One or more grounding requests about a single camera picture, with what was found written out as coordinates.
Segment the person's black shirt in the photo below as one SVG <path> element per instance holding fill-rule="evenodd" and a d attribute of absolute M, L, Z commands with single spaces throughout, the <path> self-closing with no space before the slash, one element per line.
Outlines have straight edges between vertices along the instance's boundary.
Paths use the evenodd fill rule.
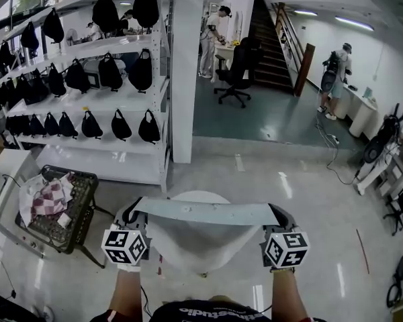
<path fill-rule="evenodd" d="M 186 300 L 159 307 L 148 322 L 279 322 L 228 301 Z"/>

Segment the row of black bags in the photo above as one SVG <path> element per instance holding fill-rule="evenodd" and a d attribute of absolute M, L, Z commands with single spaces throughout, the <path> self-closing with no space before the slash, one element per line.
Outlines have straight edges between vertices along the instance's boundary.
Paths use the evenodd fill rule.
<path fill-rule="evenodd" d="M 74 136 L 64 134 L 25 136 L 27 143 L 54 144 L 101 151 L 152 154 L 167 133 L 168 114 L 161 103 L 169 78 L 161 75 L 161 38 L 164 23 L 158 20 L 150 34 L 110 37 L 68 46 L 10 70 L 0 78 L 0 88 L 10 80 L 26 81 L 38 72 L 46 78 L 55 68 L 61 73 L 65 94 L 49 93 L 27 104 L 20 99 L 6 117 L 36 117 L 40 123 L 66 116 Z"/>

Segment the dark wooden staircase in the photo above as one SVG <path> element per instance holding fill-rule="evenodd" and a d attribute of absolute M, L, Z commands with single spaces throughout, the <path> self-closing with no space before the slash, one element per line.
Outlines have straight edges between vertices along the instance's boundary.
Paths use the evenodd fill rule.
<path fill-rule="evenodd" d="M 263 58 L 255 82 L 299 97 L 308 79 L 315 46 L 303 45 L 285 3 L 254 0 L 249 35 L 261 42 Z"/>

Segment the white square pillar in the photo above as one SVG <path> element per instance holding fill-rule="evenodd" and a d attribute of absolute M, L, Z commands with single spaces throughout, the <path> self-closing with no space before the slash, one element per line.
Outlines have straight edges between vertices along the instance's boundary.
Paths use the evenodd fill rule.
<path fill-rule="evenodd" d="M 175 0 L 171 126 L 173 161 L 189 164 L 198 64 L 199 31 L 204 0 Z"/>

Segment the red checkered cloth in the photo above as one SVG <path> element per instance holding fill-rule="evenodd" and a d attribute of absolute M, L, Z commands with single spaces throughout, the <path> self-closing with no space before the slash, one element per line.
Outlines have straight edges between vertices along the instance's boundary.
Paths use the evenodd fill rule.
<path fill-rule="evenodd" d="M 68 203 L 73 199 L 71 193 L 74 185 L 71 179 L 74 172 L 59 178 L 46 179 L 39 174 L 19 188 L 19 214 L 26 227 L 37 216 L 55 215 L 67 210 Z"/>

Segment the white rounded counter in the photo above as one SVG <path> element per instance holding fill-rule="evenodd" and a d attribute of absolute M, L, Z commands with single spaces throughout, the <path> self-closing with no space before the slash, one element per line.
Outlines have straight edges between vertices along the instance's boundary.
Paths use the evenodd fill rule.
<path fill-rule="evenodd" d="M 352 121 L 349 133 L 359 138 L 364 132 L 372 115 L 377 112 L 377 103 L 373 97 L 364 97 L 358 91 L 344 84 L 342 95 L 337 103 L 335 113 L 338 119 L 349 117 Z"/>

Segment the black lattice side table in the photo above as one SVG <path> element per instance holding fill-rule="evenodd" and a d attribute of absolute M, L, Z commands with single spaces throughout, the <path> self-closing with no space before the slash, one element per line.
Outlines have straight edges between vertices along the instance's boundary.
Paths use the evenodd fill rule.
<path fill-rule="evenodd" d="M 93 173 L 71 171 L 68 168 L 52 165 L 45 165 L 40 170 L 40 174 L 48 180 L 59 178 L 68 173 L 71 174 L 70 182 L 73 185 L 72 199 L 65 211 L 71 219 L 68 226 L 61 227 L 58 224 L 58 217 L 52 215 L 35 217 L 33 223 L 28 227 L 25 226 L 21 215 L 17 215 L 15 224 L 34 239 L 50 246 L 59 253 L 71 254 L 74 250 L 80 250 L 94 264 L 104 269 L 105 266 L 97 261 L 84 245 L 94 211 L 106 212 L 95 203 L 94 194 L 99 184 L 97 176 Z"/>

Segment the pale grey cloth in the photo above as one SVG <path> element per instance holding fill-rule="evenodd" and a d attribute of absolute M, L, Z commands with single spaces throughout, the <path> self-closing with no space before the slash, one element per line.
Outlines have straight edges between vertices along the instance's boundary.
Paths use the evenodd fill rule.
<path fill-rule="evenodd" d="M 147 237 L 172 266 L 196 274 L 217 270 L 265 225 L 278 220 L 267 203 L 196 203 L 143 197 Z"/>

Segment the white metal shelf rack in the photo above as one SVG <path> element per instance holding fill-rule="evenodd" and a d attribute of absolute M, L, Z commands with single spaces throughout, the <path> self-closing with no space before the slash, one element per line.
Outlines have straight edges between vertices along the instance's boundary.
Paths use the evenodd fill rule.
<path fill-rule="evenodd" d="M 101 151 L 73 148 L 63 145 L 41 144 L 43 149 L 37 158 L 40 166 L 52 165 L 71 170 L 91 172 L 98 178 L 120 182 L 154 184 L 167 187 L 167 172 L 170 160 L 169 120 L 171 111 L 171 30 L 165 25 L 161 8 L 171 0 L 70 0 L 43 8 L 8 32 L 0 41 L 0 78 L 10 70 L 43 55 L 51 55 L 68 46 L 117 36 L 118 24 L 123 14 L 133 10 L 129 26 L 136 35 L 150 34 L 158 20 L 164 23 L 161 42 L 161 75 L 169 78 L 169 88 L 161 103 L 161 112 L 168 114 L 166 138 L 152 154 L 137 154 L 121 151 Z M 69 82 L 57 69 L 50 70 L 46 78 L 38 72 L 27 75 L 26 81 L 10 80 L 0 88 L 0 102 L 4 114 L 20 99 L 33 104 L 49 93 L 65 94 L 62 83 Z M 64 116 L 60 123 L 55 119 L 40 123 L 36 117 L 22 115 L 6 117 L 7 130 L 17 139 L 25 136 L 64 134 L 74 136 L 73 123 Z"/>

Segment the white cabinet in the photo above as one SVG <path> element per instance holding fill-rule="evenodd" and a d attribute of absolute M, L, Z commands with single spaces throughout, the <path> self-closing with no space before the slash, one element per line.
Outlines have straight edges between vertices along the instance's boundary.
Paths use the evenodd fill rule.
<path fill-rule="evenodd" d="M 43 258 L 44 247 L 16 223 L 19 188 L 39 173 L 40 168 L 28 150 L 4 149 L 0 154 L 0 174 L 5 179 L 0 192 L 0 232 L 13 243 Z"/>

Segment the white desk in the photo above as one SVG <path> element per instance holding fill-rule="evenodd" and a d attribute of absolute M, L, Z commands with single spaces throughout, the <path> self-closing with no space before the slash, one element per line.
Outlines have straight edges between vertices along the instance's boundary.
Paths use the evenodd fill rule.
<path fill-rule="evenodd" d="M 214 67 L 211 83 L 215 83 L 218 80 L 218 69 L 230 69 L 234 56 L 234 46 L 222 45 L 221 43 L 215 43 L 214 50 Z"/>

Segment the black high-back office chair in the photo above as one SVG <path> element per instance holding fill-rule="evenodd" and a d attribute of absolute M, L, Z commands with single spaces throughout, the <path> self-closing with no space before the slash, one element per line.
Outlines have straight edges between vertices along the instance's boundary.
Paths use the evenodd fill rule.
<path fill-rule="evenodd" d="M 220 81 L 228 84 L 228 88 L 216 87 L 214 94 L 224 91 L 224 94 L 218 97 L 218 103 L 221 105 L 226 97 L 234 97 L 240 102 L 240 107 L 246 107 L 242 97 L 251 100 L 251 95 L 242 92 L 248 89 L 255 81 L 255 67 L 263 58 L 264 51 L 261 48 L 261 41 L 256 38 L 243 38 L 239 45 L 234 47 L 233 59 L 230 68 L 222 68 L 226 59 L 221 55 L 215 55 L 219 60 L 219 68 L 216 74 Z"/>

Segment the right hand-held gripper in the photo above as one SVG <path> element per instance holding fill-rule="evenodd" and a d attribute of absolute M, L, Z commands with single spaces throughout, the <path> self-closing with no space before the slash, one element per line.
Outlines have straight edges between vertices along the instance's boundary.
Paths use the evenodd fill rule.
<path fill-rule="evenodd" d="M 287 211 L 272 203 L 268 205 L 281 228 L 276 225 L 263 226 L 264 242 L 261 243 L 263 266 L 272 269 L 292 269 L 300 266 L 310 251 L 307 233 L 298 227 L 294 217 Z"/>

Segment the person's left forearm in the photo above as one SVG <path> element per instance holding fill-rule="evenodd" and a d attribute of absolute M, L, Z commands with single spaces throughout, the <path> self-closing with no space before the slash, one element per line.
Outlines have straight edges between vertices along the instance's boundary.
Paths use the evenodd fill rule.
<path fill-rule="evenodd" d="M 142 322 L 142 290 L 139 272 L 118 271 L 109 308 L 128 317 L 131 322 Z"/>

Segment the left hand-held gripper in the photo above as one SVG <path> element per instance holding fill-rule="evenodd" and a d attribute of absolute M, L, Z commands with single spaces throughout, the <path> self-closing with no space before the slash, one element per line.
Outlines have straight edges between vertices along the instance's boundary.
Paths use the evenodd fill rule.
<path fill-rule="evenodd" d="M 114 223 L 134 223 L 136 227 L 146 227 L 148 214 L 136 210 L 142 197 L 131 205 L 122 207 L 114 218 Z M 116 265 L 138 266 L 141 260 L 149 259 L 151 239 L 144 231 L 128 229 L 111 224 L 103 233 L 101 249 L 107 259 Z"/>

